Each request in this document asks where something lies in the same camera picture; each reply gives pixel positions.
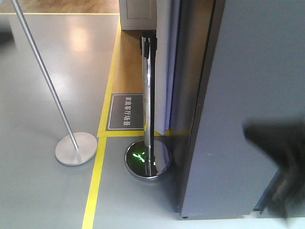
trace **round metal base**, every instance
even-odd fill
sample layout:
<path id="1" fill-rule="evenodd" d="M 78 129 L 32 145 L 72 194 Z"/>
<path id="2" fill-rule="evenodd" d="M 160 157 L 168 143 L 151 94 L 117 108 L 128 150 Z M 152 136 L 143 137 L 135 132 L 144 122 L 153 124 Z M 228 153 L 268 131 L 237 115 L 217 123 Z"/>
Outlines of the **round metal base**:
<path id="1" fill-rule="evenodd" d="M 154 140 L 153 147 L 154 162 L 151 176 L 146 174 L 144 141 L 137 141 L 128 148 L 125 155 L 125 163 L 128 171 L 135 177 L 143 180 L 155 180 L 169 168 L 172 162 L 172 155 L 167 150 L 166 145 Z"/>
<path id="2" fill-rule="evenodd" d="M 74 133 L 79 146 L 75 151 L 70 136 L 65 136 L 55 148 L 55 157 L 65 166 L 79 166 L 89 161 L 96 153 L 96 138 L 85 132 Z"/>

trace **silver pole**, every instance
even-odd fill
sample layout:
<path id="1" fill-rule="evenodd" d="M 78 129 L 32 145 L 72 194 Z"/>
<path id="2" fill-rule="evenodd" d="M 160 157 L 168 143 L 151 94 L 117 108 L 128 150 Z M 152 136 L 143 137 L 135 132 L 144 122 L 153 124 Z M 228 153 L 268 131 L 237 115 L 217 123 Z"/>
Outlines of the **silver pole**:
<path id="1" fill-rule="evenodd" d="M 154 139 L 155 58 L 157 38 L 154 31 L 142 32 L 143 124 L 144 141 L 132 143 L 126 151 L 128 171 L 143 180 L 155 180 L 170 166 L 172 154 L 166 145 Z"/>
<path id="2" fill-rule="evenodd" d="M 39 67 L 40 67 L 40 69 L 41 69 L 41 71 L 43 73 L 43 76 L 44 76 L 44 78 L 45 78 L 45 80 L 46 80 L 46 82 L 48 84 L 48 87 L 49 87 L 49 89 L 51 91 L 51 94 L 52 94 L 52 96 L 54 98 L 54 101 L 55 101 L 55 103 L 57 105 L 57 108 L 58 108 L 58 110 L 59 110 L 59 112 L 61 114 L 61 117 L 63 119 L 63 122 L 66 125 L 66 128 L 67 128 L 67 130 L 69 132 L 69 135 L 70 135 L 70 138 L 71 138 L 71 141 L 73 143 L 73 146 L 74 146 L 75 150 L 77 151 L 79 147 L 77 145 L 76 139 L 75 139 L 74 134 L 73 134 L 73 132 L 71 130 L 71 127 L 69 125 L 68 119 L 67 119 L 66 114 L 65 114 L 65 112 L 64 112 L 64 110 L 62 108 L 61 102 L 60 102 L 60 100 L 58 98 L 58 95 L 57 95 L 57 93 L 55 91 L 53 83 L 52 83 L 52 81 L 50 79 L 49 73 L 48 73 L 48 71 L 47 71 L 47 69 L 46 69 L 46 67 L 44 65 L 42 57 L 41 57 L 41 55 L 39 53 L 39 50 L 38 50 L 38 48 L 36 46 L 36 43 L 35 43 L 35 41 L 33 39 L 32 34 L 30 32 L 29 26 L 28 26 L 28 24 L 27 24 L 27 22 L 26 22 L 26 20 L 24 18 L 24 15 L 23 15 L 21 7 L 20 7 L 20 5 L 18 3 L 18 0 L 11 0 L 11 2 L 13 4 L 14 8 L 15 8 L 16 14 L 17 14 L 17 16 L 19 18 L 19 21 L 20 21 L 21 25 L 22 25 L 24 33 L 25 33 L 26 37 L 28 38 L 28 41 L 29 41 L 30 46 L 31 46 L 31 48 L 33 50 L 33 53 L 34 53 L 35 58 L 37 60 L 37 63 L 38 63 L 38 65 L 39 65 Z"/>
<path id="3" fill-rule="evenodd" d="M 154 64 L 156 35 L 152 31 L 142 33 L 143 117 L 146 174 L 152 176 L 154 162 Z"/>

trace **stanchion post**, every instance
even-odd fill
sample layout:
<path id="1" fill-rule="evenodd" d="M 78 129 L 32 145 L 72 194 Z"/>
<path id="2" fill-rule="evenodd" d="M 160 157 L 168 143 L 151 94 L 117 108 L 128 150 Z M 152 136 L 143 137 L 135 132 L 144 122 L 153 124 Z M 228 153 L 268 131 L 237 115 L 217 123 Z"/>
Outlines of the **stanchion post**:
<path id="1" fill-rule="evenodd" d="M 74 136 L 74 133 L 71 130 L 70 124 L 68 122 L 68 119 L 66 117 L 66 114 L 62 108 L 61 102 L 58 98 L 58 95 L 56 93 L 56 90 L 54 88 L 54 85 L 52 83 L 52 80 L 49 76 L 49 73 L 46 69 L 46 66 L 43 62 L 43 59 L 40 55 L 40 52 L 37 48 L 37 45 L 35 43 L 35 40 L 32 36 L 32 33 L 29 29 L 29 26 L 25 20 L 25 17 L 23 15 L 22 9 L 18 3 L 18 0 L 11 0 L 13 7 L 16 11 L 16 14 L 18 16 L 18 19 L 21 23 L 21 26 L 23 28 L 23 31 L 29 41 L 29 44 L 33 50 L 34 56 L 37 60 L 37 63 L 42 71 L 42 74 L 47 82 L 47 85 L 50 89 L 50 92 L 53 96 L 53 99 L 56 103 L 56 106 L 60 112 L 60 115 L 63 119 L 63 122 L 68 130 L 69 136 L 64 137 L 56 146 L 55 149 L 55 156 L 57 160 L 66 166 L 77 166 L 84 164 L 85 162 L 89 161 L 96 152 L 97 148 L 97 141 L 94 136 L 85 133 L 85 132 L 78 132 L 75 133 L 79 141 L 81 141 L 81 148 L 77 143 L 77 140 Z"/>
<path id="2" fill-rule="evenodd" d="M 154 139 L 155 57 L 157 38 L 154 31 L 144 31 L 140 39 L 143 80 L 144 140 L 133 143 L 127 150 L 128 170 L 144 180 L 157 179 L 169 167 L 172 156 L 165 144 Z"/>

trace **yellow tape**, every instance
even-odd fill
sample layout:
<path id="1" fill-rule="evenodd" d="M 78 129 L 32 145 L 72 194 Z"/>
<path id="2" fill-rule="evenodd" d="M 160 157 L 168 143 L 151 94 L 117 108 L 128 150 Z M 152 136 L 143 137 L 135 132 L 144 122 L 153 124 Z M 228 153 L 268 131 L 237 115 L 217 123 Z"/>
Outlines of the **yellow tape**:
<path id="1" fill-rule="evenodd" d="M 172 132 L 167 130 L 165 135 L 161 135 L 157 131 L 154 132 L 155 136 L 171 136 Z M 143 130 L 124 130 L 124 131 L 100 131 L 98 137 L 138 137 L 144 136 Z"/>
<path id="2" fill-rule="evenodd" d="M 118 30 L 117 30 L 117 34 L 116 34 L 116 39 L 115 39 L 115 44 L 114 44 L 114 50 L 113 50 L 113 54 L 112 54 L 112 60 L 111 60 L 109 78 L 108 78 L 108 82 L 107 82 L 107 89 L 106 89 L 106 93 L 105 93 L 104 105 L 103 105 L 103 109 L 102 109 L 99 132 L 106 130 L 108 113 L 109 113 L 109 109 L 110 109 L 111 92 L 112 92 L 112 87 L 113 87 L 115 69 L 116 69 L 117 60 L 118 60 L 118 57 L 119 57 L 120 39 L 121 39 L 121 25 L 120 25 L 120 22 L 119 22 Z"/>
<path id="3" fill-rule="evenodd" d="M 96 152 L 85 215 L 84 215 L 84 219 L 82 222 L 82 229 L 92 229 L 93 228 L 93 222 L 94 222 L 94 216 L 95 216 L 95 210 L 96 210 L 96 202 L 97 202 L 97 197 L 99 194 L 100 180 L 101 180 L 101 175 L 102 175 L 102 166 L 103 166 L 104 157 L 105 157 L 106 142 L 107 142 L 106 137 L 101 137 L 99 139 L 99 145 L 98 145 L 97 152 Z"/>
<path id="4" fill-rule="evenodd" d="M 113 85 L 113 78 L 115 73 L 115 67 L 117 62 L 117 56 L 119 53 L 119 43 L 120 43 L 120 36 L 121 36 L 121 26 L 120 26 L 120 20 L 118 23 L 117 33 L 116 33 L 116 39 L 114 44 L 114 50 L 112 55 L 112 61 L 111 61 L 111 67 L 109 72 L 109 78 L 107 83 L 107 89 L 104 99 L 104 105 L 102 109 L 102 117 L 101 117 L 101 123 L 100 128 L 106 128 L 106 122 L 109 112 L 109 106 L 110 106 L 110 100 L 111 100 L 111 91 L 112 91 L 112 85 Z M 104 163 L 104 156 L 105 156 L 105 150 L 106 150 L 106 137 L 100 137 L 98 149 L 96 153 L 96 158 L 94 162 L 94 168 L 92 172 L 92 178 L 91 178 L 91 184 L 87 199 L 87 205 L 85 210 L 84 219 L 82 222 L 82 229 L 92 229 L 93 228 L 93 222 L 94 222 L 94 216 L 95 216 L 95 210 L 96 210 L 96 203 L 97 198 L 99 194 L 99 188 L 100 188 L 100 180 L 102 175 L 102 166 Z"/>
<path id="5" fill-rule="evenodd" d="M 0 15 L 14 15 L 16 13 L 0 13 Z M 23 13 L 25 15 L 120 15 L 119 13 Z"/>

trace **gray floor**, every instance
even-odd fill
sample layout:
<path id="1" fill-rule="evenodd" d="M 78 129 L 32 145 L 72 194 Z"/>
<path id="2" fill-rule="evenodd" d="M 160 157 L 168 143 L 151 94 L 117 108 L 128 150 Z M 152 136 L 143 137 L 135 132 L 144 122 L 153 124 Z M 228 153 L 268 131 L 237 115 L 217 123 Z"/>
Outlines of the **gray floor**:
<path id="1" fill-rule="evenodd" d="M 74 132 L 97 134 L 118 15 L 27 15 Z M 60 165 L 67 135 L 16 16 L 0 47 L 0 228 L 81 228 L 94 159 Z"/>

